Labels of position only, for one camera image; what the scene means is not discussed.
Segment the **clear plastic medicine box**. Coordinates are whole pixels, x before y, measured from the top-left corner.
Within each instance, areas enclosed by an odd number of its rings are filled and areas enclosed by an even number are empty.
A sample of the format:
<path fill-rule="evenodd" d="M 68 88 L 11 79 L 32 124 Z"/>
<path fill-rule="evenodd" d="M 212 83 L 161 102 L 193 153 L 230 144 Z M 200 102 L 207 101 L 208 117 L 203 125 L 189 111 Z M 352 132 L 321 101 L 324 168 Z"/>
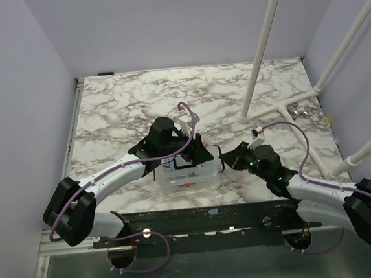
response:
<path fill-rule="evenodd" d="M 225 170 L 225 164 L 219 159 L 219 145 L 210 145 L 207 150 L 213 159 L 199 165 L 192 165 L 181 156 L 165 159 L 154 170 L 153 180 L 163 189 L 181 189 L 212 182 Z"/>

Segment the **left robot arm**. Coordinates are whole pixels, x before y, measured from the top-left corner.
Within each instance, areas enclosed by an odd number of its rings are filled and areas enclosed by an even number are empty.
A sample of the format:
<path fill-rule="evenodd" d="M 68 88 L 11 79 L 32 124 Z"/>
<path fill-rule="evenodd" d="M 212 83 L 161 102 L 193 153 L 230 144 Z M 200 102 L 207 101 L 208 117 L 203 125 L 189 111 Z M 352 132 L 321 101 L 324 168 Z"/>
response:
<path fill-rule="evenodd" d="M 124 245 L 130 232 L 123 218 L 116 213 L 98 213 L 97 206 L 121 187 L 145 177 L 174 157 L 180 157 L 185 168 L 213 161 L 201 134 L 195 131 L 199 117 L 193 112 L 189 117 L 190 122 L 181 122 L 179 128 L 172 119 L 158 117 L 148 135 L 118 162 L 87 178 L 63 178 L 42 217 L 51 229 L 50 241 L 64 240 L 69 246 L 77 246 L 88 236 L 102 235 L 115 245 Z"/>

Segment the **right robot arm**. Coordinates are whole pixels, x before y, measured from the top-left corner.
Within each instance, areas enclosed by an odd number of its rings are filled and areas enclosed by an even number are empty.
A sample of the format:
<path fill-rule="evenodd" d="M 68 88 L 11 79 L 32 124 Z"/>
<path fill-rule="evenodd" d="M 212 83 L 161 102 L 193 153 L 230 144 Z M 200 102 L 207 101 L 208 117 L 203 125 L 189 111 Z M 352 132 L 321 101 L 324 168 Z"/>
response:
<path fill-rule="evenodd" d="M 297 201 L 283 213 L 284 222 L 298 228 L 304 222 L 333 225 L 354 232 L 371 245 L 371 180 L 334 183 L 302 176 L 281 164 L 271 145 L 251 147 L 241 142 L 235 149 L 219 155 L 236 171 L 247 171 L 265 181 L 275 196 Z"/>

